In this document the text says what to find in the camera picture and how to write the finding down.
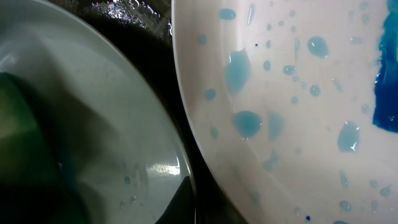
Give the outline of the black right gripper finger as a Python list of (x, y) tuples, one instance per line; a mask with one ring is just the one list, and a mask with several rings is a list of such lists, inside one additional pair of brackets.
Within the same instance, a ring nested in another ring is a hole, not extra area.
[(165, 212), (155, 224), (195, 224), (195, 199), (189, 176), (186, 176)]

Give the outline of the dark grey serving tray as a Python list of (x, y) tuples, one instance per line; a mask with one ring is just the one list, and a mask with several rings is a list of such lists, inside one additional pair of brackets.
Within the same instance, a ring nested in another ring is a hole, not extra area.
[(141, 72), (176, 126), (195, 199), (195, 223), (244, 223), (211, 176), (189, 128), (172, 50), (170, 1), (52, 0), (102, 33)]

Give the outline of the green sponge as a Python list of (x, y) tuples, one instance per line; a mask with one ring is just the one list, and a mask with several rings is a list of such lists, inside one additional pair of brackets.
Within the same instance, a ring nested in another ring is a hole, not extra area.
[(22, 92), (8, 73), (1, 74), (1, 183), (57, 185), (55, 159)]

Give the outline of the white plate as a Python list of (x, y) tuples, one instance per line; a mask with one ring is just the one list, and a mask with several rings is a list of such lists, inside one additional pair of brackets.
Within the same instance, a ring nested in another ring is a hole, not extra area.
[(248, 223), (397, 222), (396, 1), (174, 1), (187, 118)]
[(29, 104), (60, 178), (1, 183), (2, 223), (156, 223), (182, 183), (185, 149), (112, 43), (47, 1), (2, 1), (2, 73)]

